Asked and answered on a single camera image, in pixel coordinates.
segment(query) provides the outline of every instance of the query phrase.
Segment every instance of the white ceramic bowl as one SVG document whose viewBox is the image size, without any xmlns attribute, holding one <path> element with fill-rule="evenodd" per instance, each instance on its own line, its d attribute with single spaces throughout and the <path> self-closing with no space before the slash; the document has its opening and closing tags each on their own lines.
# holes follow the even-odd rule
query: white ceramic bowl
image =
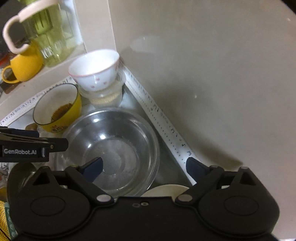
<svg viewBox="0 0 296 241">
<path fill-rule="evenodd" d="M 108 88 L 118 71 L 119 54 L 112 49 L 89 52 L 76 59 L 69 67 L 69 75 L 86 91 Z"/>
<path fill-rule="evenodd" d="M 172 197 L 173 201 L 175 201 L 176 197 L 181 195 L 183 192 L 187 191 L 189 188 L 177 185 L 177 184 L 166 184 L 161 185 L 155 188 L 152 188 L 145 192 L 142 197 Z"/>
</svg>

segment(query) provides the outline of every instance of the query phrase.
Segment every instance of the small white cup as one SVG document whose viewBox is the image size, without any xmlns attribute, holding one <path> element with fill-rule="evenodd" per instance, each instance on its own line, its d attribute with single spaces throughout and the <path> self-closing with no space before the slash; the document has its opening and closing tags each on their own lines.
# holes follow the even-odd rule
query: small white cup
<svg viewBox="0 0 296 241">
<path fill-rule="evenodd" d="M 111 49 L 89 52 L 76 59 L 69 67 L 69 75 L 86 91 L 109 87 L 116 79 L 119 53 Z"/>
</svg>

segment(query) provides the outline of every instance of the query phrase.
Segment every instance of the shelf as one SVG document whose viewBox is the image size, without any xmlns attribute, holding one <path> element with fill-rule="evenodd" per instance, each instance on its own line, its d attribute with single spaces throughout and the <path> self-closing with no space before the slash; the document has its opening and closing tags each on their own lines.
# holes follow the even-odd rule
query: shelf
<svg viewBox="0 0 296 241">
<path fill-rule="evenodd" d="M 68 68 L 73 59 L 84 53 L 86 53 L 86 51 L 84 45 L 81 44 L 77 46 L 69 58 L 61 64 L 51 68 L 43 67 L 43 69 L 29 81 L 19 84 L 9 94 L 3 93 L 0 96 L 0 120 L 30 97 L 67 77 L 69 75 Z"/>
</svg>

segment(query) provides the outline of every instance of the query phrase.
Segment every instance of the rim of bowl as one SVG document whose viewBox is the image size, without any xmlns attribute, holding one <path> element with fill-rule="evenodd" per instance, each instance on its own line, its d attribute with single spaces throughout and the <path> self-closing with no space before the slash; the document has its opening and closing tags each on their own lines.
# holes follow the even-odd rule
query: rim of bowl
<svg viewBox="0 0 296 241">
<path fill-rule="evenodd" d="M 158 190 L 158 189 L 161 189 L 161 188 L 166 188 L 166 187 L 179 187 L 179 188 L 184 188 L 186 190 L 189 189 L 189 187 L 184 186 L 184 185 L 179 185 L 179 184 L 163 184 L 163 185 L 160 185 L 160 186 L 157 186 L 157 187 L 154 187 L 154 188 L 151 188 L 151 189 L 147 190 L 146 192 L 144 192 L 142 194 L 142 196 L 145 195 L 146 193 L 150 193 L 152 191 L 155 191 L 155 190 Z"/>
<path fill-rule="evenodd" d="M 70 69 L 71 65 L 72 65 L 74 62 L 76 62 L 76 61 L 79 60 L 80 58 L 83 58 L 84 56 L 87 56 L 87 55 L 90 54 L 90 53 L 93 53 L 93 52 L 99 52 L 99 51 L 102 51 L 102 50 L 109 50 L 109 51 L 111 51 L 111 52 L 116 52 L 116 53 L 118 54 L 118 58 L 116 59 L 116 61 L 115 61 L 113 64 L 111 64 L 109 67 L 107 67 L 107 68 L 105 68 L 105 69 L 103 69 L 103 70 L 101 70 L 101 71 L 99 71 L 99 72 L 95 72 L 95 73 L 91 73 L 91 74 L 74 75 L 74 74 L 71 74 L 71 73 L 70 73 L 69 69 Z M 94 51 L 88 52 L 88 53 L 86 53 L 86 54 L 80 56 L 79 58 L 75 59 L 75 60 L 71 63 L 71 65 L 69 66 L 68 73 L 69 73 L 70 76 L 73 76 L 73 77 L 86 77 L 86 76 L 90 76 L 90 75 L 93 75 L 93 74 L 102 73 L 102 72 L 106 71 L 107 69 L 109 69 L 110 67 L 112 67 L 114 64 L 116 64 L 117 61 L 119 60 L 119 58 L 120 58 L 119 53 L 118 53 L 117 51 L 113 50 L 113 49 L 98 49 L 98 50 L 94 50 Z"/>
<path fill-rule="evenodd" d="M 64 85 L 74 85 L 74 84 L 66 83 L 66 84 L 62 84 L 62 85 L 59 85 L 59 86 L 64 86 Z M 79 91 L 78 91 L 77 86 L 76 86 L 76 85 L 74 85 L 74 86 L 75 86 L 75 88 L 76 88 L 77 93 L 76 93 L 76 98 L 75 98 L 75 100 L 74 100 L 73 103 L 76 102 L 76 100 L 77 100 L 77 98 L 78 98 L 78 95 L 79 95 Z M 42 99 L 47 93 L 49 93 L 50 91 L 46 92 L 46 93 L 45 93 L 45 94 L 39 99 L 39 101 L 41 101 L 41 99 Z M 33 110 L 33 121 L 34 121 L 37 125 L 39 125 L 39 126 L 46 126 L 46 125 L 52 124 L 52 123 L 58 121 L 59 119 L 61 119 L 61 118 L 66 114 L 66 113 L 63 114 L 60 118 L 58 118 L 58 119 L 55 120 L 55 121 L 51 121 L 51 122 L 46 123 L 46 124 L 39 124 L 39 123 L 35 120 L 35 118 L 34 118 L 34 113 L 35 113 L 35 108 L 34 108 L 34 110 Z"/>
</svg>

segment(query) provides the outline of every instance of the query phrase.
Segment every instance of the white handle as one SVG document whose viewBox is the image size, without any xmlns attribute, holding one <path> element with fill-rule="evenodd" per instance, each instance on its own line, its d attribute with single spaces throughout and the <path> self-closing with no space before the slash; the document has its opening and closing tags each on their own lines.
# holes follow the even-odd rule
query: white handle
<svg viewBox="0 0 296 241">
<path fill-rule="evenodd" d="M 9 29 L 12 24 L 17 22 L 22 23 L 23 21 L 33 16 L 34 14 L 58 3 L 59 3 L 59 0 L 38 0 L 36 2 L 29 4 L 27 7 L 22 9 L 17 15 L 10 18 L 4 25 L 3 32 L 2 32 L 4 41 L 6 42 L 9 50 L 15 54 L 20 54 L 26 51 L 29 47 L 29 44 L 24 44 L 20 48 L 15 47 L 13 41 L 9 36 Z"/>
<path fill-rule="evenodd" d="M 11 27 L 12 24 L 14 23 L 17 23 L 20 21 L 20 18 L 18 15 L 15 15 L 13 16 L 12 18 L 10 18 L 6 24 L 4 25 L 4 28 L 3 28 L 3 32 L 2 32 L 2 35 L 3 35 L 3 38 L 4 38 L 4 41 L 6 42 L 9 50 L 15 54 L 20 54 L 20 53 L 23 53 L 24 51 L 26 51 L 29 47 L 29 44 L 24 44 L 22 47 L 20 48 L 16 48 L 12 39 L 10 38 L 9 36 L 9 29 Z"/>
<path fill-rule="evenodd" d="M 18 16 L 20 17 L 20 23 L 33 16 L 34 14 L 58 3 L 59 0 L 38 0 L 29 4 L 18 13 Z"/>
</svg>

